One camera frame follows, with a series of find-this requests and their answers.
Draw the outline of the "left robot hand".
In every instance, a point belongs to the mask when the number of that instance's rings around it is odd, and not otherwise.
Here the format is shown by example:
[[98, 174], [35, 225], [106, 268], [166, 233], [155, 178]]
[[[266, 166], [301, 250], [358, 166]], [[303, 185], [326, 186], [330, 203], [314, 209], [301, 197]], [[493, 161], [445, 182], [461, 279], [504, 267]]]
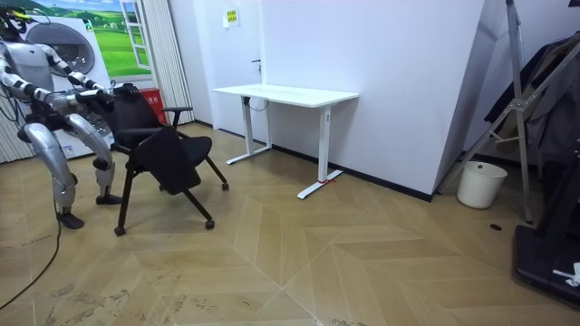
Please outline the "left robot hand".
[[130, 82], [111, 88], [110, 95], [116, 101], [123, 102], [135, 102], [141, 97], [140, 90]]

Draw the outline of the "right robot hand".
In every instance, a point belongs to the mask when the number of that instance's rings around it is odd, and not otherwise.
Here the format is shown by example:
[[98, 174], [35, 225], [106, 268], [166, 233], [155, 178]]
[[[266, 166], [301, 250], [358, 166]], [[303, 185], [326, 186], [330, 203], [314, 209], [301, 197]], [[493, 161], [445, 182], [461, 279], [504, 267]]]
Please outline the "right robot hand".
[[114, 110], [113, 97], [103, 90], [81, 91], [74, 95], [77, 102], [87, 106], [98, 105], [102, 110], [112, 112]]

